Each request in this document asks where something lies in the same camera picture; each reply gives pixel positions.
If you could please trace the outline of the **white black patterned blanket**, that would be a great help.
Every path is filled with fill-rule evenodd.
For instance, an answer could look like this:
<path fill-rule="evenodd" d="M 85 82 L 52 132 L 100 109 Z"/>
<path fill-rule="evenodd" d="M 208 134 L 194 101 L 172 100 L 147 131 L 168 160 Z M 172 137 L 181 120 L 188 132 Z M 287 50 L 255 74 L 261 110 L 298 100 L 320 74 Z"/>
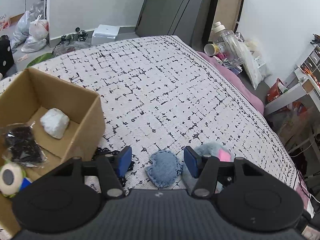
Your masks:
<path fill-rule="evenodd" d="M 108 148 L 132 146 L 128 187 L 150 188 L 144 169 L 157 147 L 218 141 L 290 187 L 297 172 L 263 115 L 208 61 L 178 37 L 155 36 L 79 50 L 34 67 L 99 94 Z"/>

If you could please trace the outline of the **blue denim pouch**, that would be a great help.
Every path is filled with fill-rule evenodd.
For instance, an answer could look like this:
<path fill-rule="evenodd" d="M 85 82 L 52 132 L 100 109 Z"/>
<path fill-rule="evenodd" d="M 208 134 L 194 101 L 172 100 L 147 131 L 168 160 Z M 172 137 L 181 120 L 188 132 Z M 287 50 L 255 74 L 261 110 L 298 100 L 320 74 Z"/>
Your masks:
<path fill-rule="evenodd" d="M 159 150 L 150 156 L 151 165 L 145 168 L 146 175 L 159 189 L 170 187 L 182 174 L 183 165 L 178 157 L 168 150 Z"/>

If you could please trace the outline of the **white foam box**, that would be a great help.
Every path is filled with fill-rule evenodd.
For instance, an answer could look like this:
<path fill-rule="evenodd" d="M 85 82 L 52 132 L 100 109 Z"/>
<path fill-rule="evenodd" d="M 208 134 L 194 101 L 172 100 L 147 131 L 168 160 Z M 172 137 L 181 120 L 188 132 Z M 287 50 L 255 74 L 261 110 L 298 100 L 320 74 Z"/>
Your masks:
<path fill-rule="evenodd" d="M 92 34 L 91 44 L 93 46 L 113 42 L 116 40 L 120 27 L 100 24 Z"/>

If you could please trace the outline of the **white pillow bag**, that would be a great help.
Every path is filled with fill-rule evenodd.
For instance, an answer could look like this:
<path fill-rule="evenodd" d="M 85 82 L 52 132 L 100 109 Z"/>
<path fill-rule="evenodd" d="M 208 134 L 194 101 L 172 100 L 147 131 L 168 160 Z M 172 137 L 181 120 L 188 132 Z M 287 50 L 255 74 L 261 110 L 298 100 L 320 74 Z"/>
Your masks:
<path fill-rule="evenodd" d="M 272 72 L 255 42 L 245 40 L 244 42 L 239 42 L 239 46 L 244 61 L 245 72 L 249 77 L 253 89 L 256 90 L 262 81 L 271 76 Z"/>

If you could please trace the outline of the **red white bottle pack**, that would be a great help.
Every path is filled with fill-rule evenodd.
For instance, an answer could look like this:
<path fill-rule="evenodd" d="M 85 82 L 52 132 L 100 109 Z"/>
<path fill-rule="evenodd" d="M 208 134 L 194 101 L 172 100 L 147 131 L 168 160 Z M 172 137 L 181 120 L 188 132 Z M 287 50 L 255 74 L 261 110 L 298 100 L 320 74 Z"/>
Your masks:
<path fill-rule="evenodd" d="M 10 27 L 11 20 L 6 14 L 0 16 L 0 31 Z"/>

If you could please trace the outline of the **yellow tape roll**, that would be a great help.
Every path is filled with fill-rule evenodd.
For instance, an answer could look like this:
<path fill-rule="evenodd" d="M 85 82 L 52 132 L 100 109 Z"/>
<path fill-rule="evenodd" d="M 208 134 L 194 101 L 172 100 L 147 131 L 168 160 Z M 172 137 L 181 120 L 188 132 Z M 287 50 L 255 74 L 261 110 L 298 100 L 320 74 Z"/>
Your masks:
<path fill-rule="evenodd" d="M 208 43 L 204 46 L 204 53 L 208 56 L 216 56 L 220 49 L 215 43 Z"/>

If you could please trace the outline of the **grey fluffy plush toy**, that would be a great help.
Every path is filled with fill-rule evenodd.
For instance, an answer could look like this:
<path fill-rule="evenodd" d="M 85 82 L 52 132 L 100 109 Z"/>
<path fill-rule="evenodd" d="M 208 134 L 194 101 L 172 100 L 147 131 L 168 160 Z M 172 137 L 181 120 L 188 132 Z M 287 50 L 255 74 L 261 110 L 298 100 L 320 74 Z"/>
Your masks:
<path fill-rule="evenodd" d="M 227 150 L 222 145 L 217 142 L 209 142 L 196 146 L 192 150 L 199 157 L 217 157 L 220 161 L 232 162 L 235 158 L 235 155 L 229 150 Z M 197 166 L 197 159 L 192 156 L 189 150 L 184 149 L 184 164 L 182 172 L 182 180 L 187 189 L 188 193 L 191 195 L 196 183 L 197 178 L 194 178 L 194 174 L 199 174 L 199 169 Z"/>

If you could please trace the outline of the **black lace trimmed pouch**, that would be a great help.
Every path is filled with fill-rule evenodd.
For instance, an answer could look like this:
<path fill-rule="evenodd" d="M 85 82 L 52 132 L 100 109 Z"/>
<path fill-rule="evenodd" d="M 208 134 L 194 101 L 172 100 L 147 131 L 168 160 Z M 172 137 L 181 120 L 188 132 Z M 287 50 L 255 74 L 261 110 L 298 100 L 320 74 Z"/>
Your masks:
<path fill-rule="evenodd" d="M 132 160 L 131 146 L 125 146 L 121 151 L 111 151 L 108 148 L 97 147 L 93 154 L 92 160 L 96 160 L 100 156 L 105 156 L 117 175 L 122 187 L 126 184 L 125 174 L 133 170 L 135 162 Z"/>

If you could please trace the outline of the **white soft packet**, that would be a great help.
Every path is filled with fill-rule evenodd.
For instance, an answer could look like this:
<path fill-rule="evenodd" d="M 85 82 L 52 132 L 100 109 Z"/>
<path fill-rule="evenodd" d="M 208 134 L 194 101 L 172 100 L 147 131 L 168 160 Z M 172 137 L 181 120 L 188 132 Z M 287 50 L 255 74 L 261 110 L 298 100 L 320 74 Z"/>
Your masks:
<path fill-rule="evenodd" d="M 61 139 L 69 125 L 69 117 L 57 108 L 49 109 L 40 118 L 45 132 L 55 139 Z"/>

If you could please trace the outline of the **hamburger plush toy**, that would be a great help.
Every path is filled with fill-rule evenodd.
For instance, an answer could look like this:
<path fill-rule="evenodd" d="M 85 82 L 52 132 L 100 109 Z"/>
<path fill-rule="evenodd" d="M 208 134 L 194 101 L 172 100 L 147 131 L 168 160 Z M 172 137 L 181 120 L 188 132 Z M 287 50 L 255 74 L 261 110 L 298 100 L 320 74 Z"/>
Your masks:
<path fill-rule="evenodd" d="M 3 196 L 12 198 L 31 183 L 20 165 L 9 162 L 1 166 L 0 191 Z"/>

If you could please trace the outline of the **black polka dot cushion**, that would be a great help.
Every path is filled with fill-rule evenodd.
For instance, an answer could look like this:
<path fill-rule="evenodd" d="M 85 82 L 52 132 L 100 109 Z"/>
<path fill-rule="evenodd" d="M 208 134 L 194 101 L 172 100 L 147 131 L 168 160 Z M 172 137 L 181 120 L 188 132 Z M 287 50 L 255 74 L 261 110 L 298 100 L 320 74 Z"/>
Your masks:
<path fill-rule="evenodd" d="M 7 35 L 0 38 L 0 72 L 3 77 L 14 65 L 14 58 L 11 50 L 10 40 Z"/>

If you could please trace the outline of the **brown framed board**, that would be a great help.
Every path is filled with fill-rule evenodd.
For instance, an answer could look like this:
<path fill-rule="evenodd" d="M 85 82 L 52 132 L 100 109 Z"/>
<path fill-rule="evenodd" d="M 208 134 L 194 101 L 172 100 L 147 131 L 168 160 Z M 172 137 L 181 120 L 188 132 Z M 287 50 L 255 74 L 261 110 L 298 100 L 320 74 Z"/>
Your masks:
<path fill-rule="evenodd" d="M 210 0 L 203 42 L 213 40 L 214 23 L 221 22 L 227 30 L 237 31 L 244 0 Z"/>

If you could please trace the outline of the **black items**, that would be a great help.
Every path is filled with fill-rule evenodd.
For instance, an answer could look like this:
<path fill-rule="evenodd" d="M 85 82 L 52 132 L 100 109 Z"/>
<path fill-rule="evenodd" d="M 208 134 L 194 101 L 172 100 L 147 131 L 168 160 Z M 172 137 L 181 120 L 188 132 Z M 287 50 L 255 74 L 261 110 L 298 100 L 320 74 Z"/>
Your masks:
<path fill-rule="evenodd" d="M 5 161 L 24 167 L 44 166 L 47 157 L 36 142 L 32 127 L 24 123 L 1 127 L 2 157 Z"/>

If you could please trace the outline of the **dark grey wardrobe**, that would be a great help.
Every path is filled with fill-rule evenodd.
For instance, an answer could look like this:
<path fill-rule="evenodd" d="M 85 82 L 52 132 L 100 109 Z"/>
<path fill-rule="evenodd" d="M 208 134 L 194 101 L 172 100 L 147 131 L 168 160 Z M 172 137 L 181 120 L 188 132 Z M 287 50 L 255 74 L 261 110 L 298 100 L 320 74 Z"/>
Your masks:
<path fill-rule="evenodd" d="M 144 0 L 135 33 L 176 35 L 196 51 L 208 43 L 218 0 Z"/>

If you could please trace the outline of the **large clear plastic jar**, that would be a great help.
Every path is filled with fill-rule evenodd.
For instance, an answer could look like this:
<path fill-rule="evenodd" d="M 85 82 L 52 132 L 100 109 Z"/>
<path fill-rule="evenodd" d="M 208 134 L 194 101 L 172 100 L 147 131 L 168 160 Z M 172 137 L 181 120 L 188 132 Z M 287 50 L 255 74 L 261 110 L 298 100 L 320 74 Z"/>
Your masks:
<path fill-rule="evenodd" d="M 232 30 L 227 30 L 221 22 L 215 22 L 212 28 L 212 41 L 218 46 L 225 60 L 225 67 L 231 69 L 240 67 L 243 64 L 243 58 L 239 46 Z"/>

